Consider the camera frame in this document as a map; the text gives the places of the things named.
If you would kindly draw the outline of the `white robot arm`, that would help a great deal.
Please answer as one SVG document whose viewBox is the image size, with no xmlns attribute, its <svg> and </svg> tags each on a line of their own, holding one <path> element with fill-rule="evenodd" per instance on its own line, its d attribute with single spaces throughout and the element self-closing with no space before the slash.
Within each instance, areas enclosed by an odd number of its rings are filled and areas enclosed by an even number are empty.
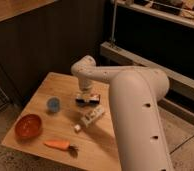
<svg viewBox="0 0 194 171">
<path fill-rule="evenodd" d="M 158 102 L 169 90 L 166 73 L 142 66 L 98 66 L 86 55 L 71 66 L 79 88 L 109 85 L 109 107 L 122 171 L 174 171 Z"/>
</svg>

